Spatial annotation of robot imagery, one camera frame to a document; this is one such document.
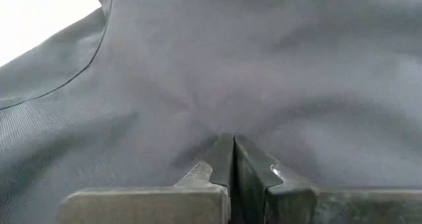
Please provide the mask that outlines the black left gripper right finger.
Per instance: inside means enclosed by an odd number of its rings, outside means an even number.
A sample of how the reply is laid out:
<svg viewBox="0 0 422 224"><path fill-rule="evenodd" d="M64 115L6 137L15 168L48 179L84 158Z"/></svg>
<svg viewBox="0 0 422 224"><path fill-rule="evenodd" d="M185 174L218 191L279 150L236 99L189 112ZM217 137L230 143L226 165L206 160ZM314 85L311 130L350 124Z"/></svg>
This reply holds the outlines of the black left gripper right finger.
<svg viewBox="0 0 422 224"><path fill-rule="evenodd" d="M246 223L421 222L421 189L319 186L245 136L235 136L237 195Z"/></svg>

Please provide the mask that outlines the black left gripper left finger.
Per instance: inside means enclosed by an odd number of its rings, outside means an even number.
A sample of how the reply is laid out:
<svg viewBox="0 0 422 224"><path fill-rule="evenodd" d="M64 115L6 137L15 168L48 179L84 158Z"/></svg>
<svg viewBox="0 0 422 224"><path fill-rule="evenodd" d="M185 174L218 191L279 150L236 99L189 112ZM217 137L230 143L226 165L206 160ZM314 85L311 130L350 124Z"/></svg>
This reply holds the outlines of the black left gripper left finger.
<svg viewBox="0 0 422 224"><path fill-rule="evenodd" d="M66 197L58 224L228 224L234 137L223 134L172 186L90 188Z"/></svg>

